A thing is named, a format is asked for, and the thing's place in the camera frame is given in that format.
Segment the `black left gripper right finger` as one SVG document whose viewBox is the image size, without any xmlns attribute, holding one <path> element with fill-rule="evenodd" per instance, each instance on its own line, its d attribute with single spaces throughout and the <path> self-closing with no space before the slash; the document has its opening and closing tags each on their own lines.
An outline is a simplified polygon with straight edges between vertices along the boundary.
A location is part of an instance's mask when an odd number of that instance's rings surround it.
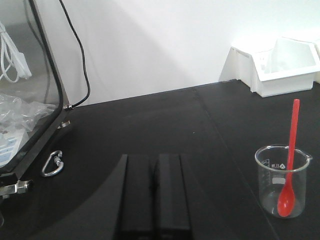
<svg viewBox="0 0 320 240">
<path fill-rule="evenodd" d="M 155 235 L 158 240 L 191 240 L 181 160 L 178 154 L 163 153 L 155 171 Z"/>
</svg>

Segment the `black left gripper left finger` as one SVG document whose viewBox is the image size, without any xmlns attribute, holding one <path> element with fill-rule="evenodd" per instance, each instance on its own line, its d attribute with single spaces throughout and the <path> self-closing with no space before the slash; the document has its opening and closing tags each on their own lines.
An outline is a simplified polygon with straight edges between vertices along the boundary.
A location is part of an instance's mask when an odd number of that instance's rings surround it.
<svg viewBox="0 0 320 240">
<path fill-rule="evenodd" d="M 147 155 L 122 154 L 124 179 L 116 228 L 116 240 L 153 238 L 153 191 Z"/>
</svg>

